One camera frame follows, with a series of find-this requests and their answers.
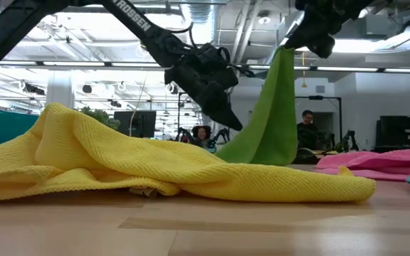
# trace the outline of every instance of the ceiling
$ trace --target ceiling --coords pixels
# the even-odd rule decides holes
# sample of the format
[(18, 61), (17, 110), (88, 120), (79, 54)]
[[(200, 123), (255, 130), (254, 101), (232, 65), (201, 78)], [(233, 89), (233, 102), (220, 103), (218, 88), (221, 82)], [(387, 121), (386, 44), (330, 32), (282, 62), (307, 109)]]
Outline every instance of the ceiling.
[[(4, 9), (11, 0), (0, 3)], [(251, 20), (249, 15), (243, 17), (243, 0), (191, 0), (195, 4), (185, 4), (185, 1), (170, 1), (171, 14), (165, 14), (164, 1), (132, 1), (147, 18), (168, 29), (187, 28), (194, 21), (193, 37), (197, 44), (212, 41), (215, 46), (223, 46), (232, 52), (236, 40), (237, 28), (240, 23)], [(270, 23), (254, 23), (248, 37), (248, 46), (244, 48), (241, 63), (259, 61), (267, 58), (273, 48), (280, 43), (277, 39), (278, 29), (283, 17), (289, 16), (295, 9), (291, 1), (263, 1), (258, 10), (269, 11)], [(378, 15), (387, 16), (394, 12), (402, 14), (410, 10), (410, 1), (398, 0), (397, 5), (385, 6)], [(375, 1), (370, 9), (380, 5)], [(190, 43), (187, 34), (177, 34), (183, 41)], [(64, 12), (45, 17), (5, 58), (5, 60), (42, 60), (42, 61), (113, 61), (113, 62), (154, 62), (145, 52), (138, 38), (124, 27), (112, 14), (99, 6), (84, 8), (69, 8)], [(391, 53), (385, 55), (364, 53), (333, 53), (328, 59), (319, 59), (313, 53), (299, 53), (295, 57), (296, 65), (330, 65), (351, 67), (410, 67), (410, 52)], [(76, 107), (89, 106), (102, 109), (112, 114), (115, 110), (158, 110), (157, 128), (165, 133), (173, 132), (177, 124), (177, 95), (172, 95), (164, 85), (164, 75), (161, 71), (140, 70), (72, 70), (76, 83)], [(42, 90), (47, 90), (50, 72), (41, 69), (3, 68), (0, 67), (0, 97), (17, 97), (16, 100), (0, 100), (0, 109), (39, 113), (45, 100), (20, 89), (20, 81), (24, 81)], [(346, 73), (316, 72), (307, 74), (311, 77), (328, 78), (330, 82), (339, 80)], [(83, 92), (84, 85), (92, 85), (93, 93)], [(152, 100), (151, 103), (137, 99)], [(119, 100), (122, 108), (110, 105), (105, 99)], [(202, 122), (199, 108), (186, 102), (180, 115), (180, 125), (192, 127)]]

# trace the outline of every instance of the wooden surface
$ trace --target wooden surface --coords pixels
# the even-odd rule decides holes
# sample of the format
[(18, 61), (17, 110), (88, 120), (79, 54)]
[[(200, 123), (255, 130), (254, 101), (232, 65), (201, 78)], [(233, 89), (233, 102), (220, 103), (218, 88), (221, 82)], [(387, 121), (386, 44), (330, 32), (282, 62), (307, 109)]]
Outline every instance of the wooden surface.
[(34, 196), (0, 202), (0, 255), (410, 256), (410, 185), (378, 182), (363, 204)]

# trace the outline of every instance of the computer monitor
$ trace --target computer monitor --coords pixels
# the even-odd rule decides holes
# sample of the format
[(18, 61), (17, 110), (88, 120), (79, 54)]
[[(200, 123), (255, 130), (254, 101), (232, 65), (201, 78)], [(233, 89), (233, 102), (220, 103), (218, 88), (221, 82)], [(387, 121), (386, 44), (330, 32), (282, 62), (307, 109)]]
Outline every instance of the computer monitor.
[[(129, 136), (133, 111), (117, 111), (114, 118), (120, 121), (118, 131)], [(132, 120), (132, 137), (152, 138), (156, 127), (156, 111), (137, 111)]]

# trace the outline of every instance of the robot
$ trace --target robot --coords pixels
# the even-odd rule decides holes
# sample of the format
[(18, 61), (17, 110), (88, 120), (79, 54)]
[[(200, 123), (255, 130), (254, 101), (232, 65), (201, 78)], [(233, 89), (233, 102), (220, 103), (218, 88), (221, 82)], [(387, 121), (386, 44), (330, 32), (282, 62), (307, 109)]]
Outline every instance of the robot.
[[(305, 18), (288, 35), (285, 47), (307, 46), (321, 58), (327, 58), (334, 45), (330, 34), (337, 33), (341, 25), (350, 18), (356, 19), (360, 11), (371, 2), (372, 0), (297, 0), (295, 7), (305, 12)], [(212, 120), (237, 131), (243, 128), (232, 112), (226, 91), (238, 84), (235, 69), (247, 76), (253, 76), (253, 73), (230, 63), (226, 48), (215, 48), (210, 43), (198, 48), (194, 43), (183, 43), (174, 34), (188, 30), (169, 31), (156, 26), (129, 0), (13, 0), (0, 13), (0, 61), (45, 16), (68, 6), (91, 4), (102, 4), (140, 39), (156, 62), (166, 68), (165, 84), (175, 82)]]

